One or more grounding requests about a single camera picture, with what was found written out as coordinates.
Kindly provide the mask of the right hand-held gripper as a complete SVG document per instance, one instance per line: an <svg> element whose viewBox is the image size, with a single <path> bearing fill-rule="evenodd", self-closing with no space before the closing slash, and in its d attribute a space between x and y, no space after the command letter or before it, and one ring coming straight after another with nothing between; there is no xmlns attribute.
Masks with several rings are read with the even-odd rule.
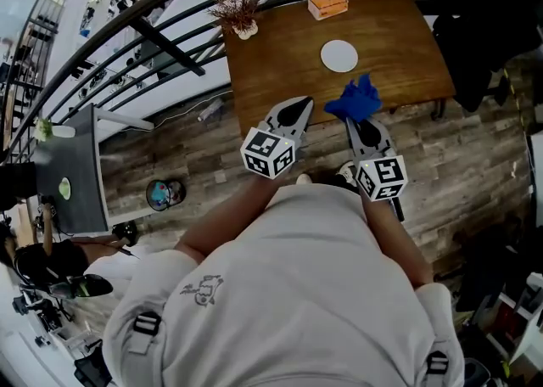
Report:
<svg viewBox="0 0 543 387"><path fill-rule="evenodd" d="M360 161L355 174L359 187L371 201L399 197L408 183L403 156L369 160L394 147L387 128L377 119L356 122L347 118L345 124L355 160Z"/></svg>

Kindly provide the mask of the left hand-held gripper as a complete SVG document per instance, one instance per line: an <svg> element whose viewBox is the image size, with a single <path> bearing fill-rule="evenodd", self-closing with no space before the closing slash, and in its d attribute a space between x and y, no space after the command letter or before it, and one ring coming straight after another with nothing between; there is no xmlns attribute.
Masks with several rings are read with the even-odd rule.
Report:
<svg viewBox="0 0 543 387"><path fill-rule="evenodd" d="M287 99L276 104L265 121L251 127L241 146L245 168L268 179L288 172L297 160L314 100L310 96Z"/></svg>

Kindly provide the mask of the blue cloth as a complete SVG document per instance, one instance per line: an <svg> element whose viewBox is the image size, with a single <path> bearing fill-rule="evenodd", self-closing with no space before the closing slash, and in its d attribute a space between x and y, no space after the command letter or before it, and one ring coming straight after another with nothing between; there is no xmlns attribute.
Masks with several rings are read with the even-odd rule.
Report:
<svg viewBox="0 0 543 387"><path fill-rule="evenodd" d="M372 84L369 74L361 75L358 82L351 80L341 96L326 102L324 111L341 121L351 119L361 122L382 107L377 88Z"/></svg>

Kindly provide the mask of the white round plate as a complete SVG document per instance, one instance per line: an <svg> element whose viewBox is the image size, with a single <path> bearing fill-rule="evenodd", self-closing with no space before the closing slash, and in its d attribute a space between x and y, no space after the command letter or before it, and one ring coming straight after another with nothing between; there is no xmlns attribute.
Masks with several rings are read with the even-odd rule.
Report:
<svg viewBox="0 0 543 387"><path fill-rule="evenodd" d="M336 73L352 71L358 64L358 53L355 47L343 40L326 42L320 52L325 67Z"/></svg>

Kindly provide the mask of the person's left forearm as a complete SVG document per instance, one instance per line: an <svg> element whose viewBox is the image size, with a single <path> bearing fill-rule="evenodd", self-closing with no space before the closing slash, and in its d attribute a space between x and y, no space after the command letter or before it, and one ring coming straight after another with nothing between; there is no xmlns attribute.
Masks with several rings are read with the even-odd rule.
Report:
<svg viewBox="0 0 543 387"><path fill-rule="evenodd" d="M253 223L284 183L284 177L251 176L235 193L198 219L180 237L174 249L201 263Z"/></svg>

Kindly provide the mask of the person's right forearm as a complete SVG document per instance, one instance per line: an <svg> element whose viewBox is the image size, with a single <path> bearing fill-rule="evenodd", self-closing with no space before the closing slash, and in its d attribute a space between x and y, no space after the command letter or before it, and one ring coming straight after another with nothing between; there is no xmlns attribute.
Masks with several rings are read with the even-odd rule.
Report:
<svg viewBox="0 0 543 387"><path fill-rule="evenodd" d="M372 202L364 192L361 201L367 225L382 252L404 271L414 289L434 281L432 266L404 229L386 201Z"/></svg>

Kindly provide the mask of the person's right shoe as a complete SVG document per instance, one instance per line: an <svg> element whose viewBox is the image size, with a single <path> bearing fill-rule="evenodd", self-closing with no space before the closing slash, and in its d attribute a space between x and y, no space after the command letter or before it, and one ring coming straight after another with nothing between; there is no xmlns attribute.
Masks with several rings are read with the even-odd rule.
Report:
<svg viewBox="0 0 543 387"><path fill-rule="evenodd" d="M342 176L344 180L353 187L357 186L355 173L356 167L352 160L342 164L342 166L336 172L337 175Z"/></svg>

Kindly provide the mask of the person's black trousers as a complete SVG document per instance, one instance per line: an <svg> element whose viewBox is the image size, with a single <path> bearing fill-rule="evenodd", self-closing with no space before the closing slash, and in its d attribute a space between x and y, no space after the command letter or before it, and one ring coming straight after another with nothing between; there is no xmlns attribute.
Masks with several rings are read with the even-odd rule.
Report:
<svg viewBox="0 0 543 387"><path fill-rule="evenodd" d="M354 194L360 193L356 183L349 182L345 176L337 172L334 174L330 172L317 173L315 183L346 189Z"/></svg>

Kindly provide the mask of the clear plastic bottle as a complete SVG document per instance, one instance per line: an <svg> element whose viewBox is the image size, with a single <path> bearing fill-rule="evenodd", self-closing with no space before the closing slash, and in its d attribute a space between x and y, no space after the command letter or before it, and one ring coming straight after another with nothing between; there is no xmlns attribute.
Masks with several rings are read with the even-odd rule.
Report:
<svg viewBox="0 0 543 387"><path fill-rule="evenodd" d="M198 115L198 121L203 122L208 120L211 116L219 113L223 106L224 101L222 98L214 99L211 104Z"/></svg>

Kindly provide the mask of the dried plant in white vase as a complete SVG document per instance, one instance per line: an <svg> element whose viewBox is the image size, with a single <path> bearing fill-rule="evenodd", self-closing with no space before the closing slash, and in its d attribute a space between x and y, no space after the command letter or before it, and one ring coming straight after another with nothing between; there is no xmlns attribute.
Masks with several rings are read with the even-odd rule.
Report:
<svg viewBox="0 0 543 387"><path fill-rule="evenodd" d="M216 20L226 33L249 40L258 32L256 23L258 0L214 0L208 15Z"/></svg>

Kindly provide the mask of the orange tissue box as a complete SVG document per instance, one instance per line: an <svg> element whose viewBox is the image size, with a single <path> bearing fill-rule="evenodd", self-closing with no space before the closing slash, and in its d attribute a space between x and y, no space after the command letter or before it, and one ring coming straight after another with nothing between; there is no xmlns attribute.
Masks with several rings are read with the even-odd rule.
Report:
<svg viewBox="0 0 543 387"><path fill-rule="evenodd" d="M348 0L308 0L308 10L318 21L342 14L348 7Z"/></svg>

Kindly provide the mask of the black metal railing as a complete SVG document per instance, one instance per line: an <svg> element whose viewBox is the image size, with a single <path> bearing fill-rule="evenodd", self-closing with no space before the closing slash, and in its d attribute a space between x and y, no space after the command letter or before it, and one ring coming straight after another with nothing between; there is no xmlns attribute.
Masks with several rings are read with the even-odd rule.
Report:
<svg viewBox="0 0 543 387"><path fill-rule="evenodd" d="M195 56L208 47L215 47L223 42L222 36L217 36L206 43L197 46L193 51L181 50L180 43L188 41L218 26L217 20L212 20L200 27L186 31L179 37L172 40L163 35L163 31L196 15L202 11L208 11L218 3L218 0L204 0L195 6L183 9L172 18L161 25L149 24L144 15L154 7L162 6L171 0L141 0L130 8L126 9L120 16L107 24L98 34L86 42L69 60L60 68L53 79L44 86L30 84L28 88L34 97L31 107L23 113L15 132L13 132L8 145L0 150L0 165L28 160L34 151L35 138L31 130L39 115L44 115L47 120L52 120L62 109L66 111L60 118L66 122L73 118L82 108L92 102L95 96L99 95L106 87L115 83L119 78L130 76L131 80L117 91L104 98L96 105L104 107L115 100L119 95L139 87L141 83L157 72L179 65L179 70L165 77L171 81L178 76L193 72L198 76L204 74L204 65L217 59L215 55L205 57L203 60L196 60ZM257 0L258 11L283 6L288 2L302 0ZM122 46L115 53L111 54L105 61L90 69L90 72L82 81L73 86L69 91L62 94L62 98L49 111L42 109L45 104L59 91L63 83L82 64L89 61L100 48L112 40L122 31L128 29L138 33L138 37Z"/></svg>

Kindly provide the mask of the person's white shirt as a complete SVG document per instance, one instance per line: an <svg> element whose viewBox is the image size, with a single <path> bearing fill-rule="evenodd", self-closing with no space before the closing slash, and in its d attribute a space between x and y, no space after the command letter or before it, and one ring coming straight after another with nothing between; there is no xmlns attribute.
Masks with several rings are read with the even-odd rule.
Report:
<svg viewBox="0 0 543 387"><path fill-rule="evenodd" d="M132 329L161 316L156 336ZM433 351L449 357L428 376ZM361 196L280 187L236 239L201 263L144 257L111 315L103 355L119 387L463 387L443 284L414 289L380 249Z"/></svg>

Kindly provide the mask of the green plant in white vase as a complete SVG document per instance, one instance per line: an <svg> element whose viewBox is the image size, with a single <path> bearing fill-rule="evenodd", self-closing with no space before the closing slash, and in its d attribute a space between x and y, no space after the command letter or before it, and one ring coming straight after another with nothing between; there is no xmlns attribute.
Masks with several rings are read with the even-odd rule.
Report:
<svg viewBox="0 0 543 387"><path fill-rule="evenodd" d="M38 142L46 142L51 137L72 138L76 135L76 129L71 126L54 125L51 121L37 118L33 137Z"/></svg>

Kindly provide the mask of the grey desk with white frame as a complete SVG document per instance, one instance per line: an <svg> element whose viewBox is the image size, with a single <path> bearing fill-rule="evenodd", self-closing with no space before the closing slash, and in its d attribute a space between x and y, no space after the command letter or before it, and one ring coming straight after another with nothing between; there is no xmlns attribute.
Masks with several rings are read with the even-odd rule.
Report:
<svg viewBox="0 0 543 387"><path fill-rule="evenodd" d="M97 137L100 120L146 132L154 129L149 121L117 115L91 104L67 121L66 126L75 129L74 137L51 137L36 146L32 160L37 192L53 198L60 230L65 233L109 229Z"/></svg>

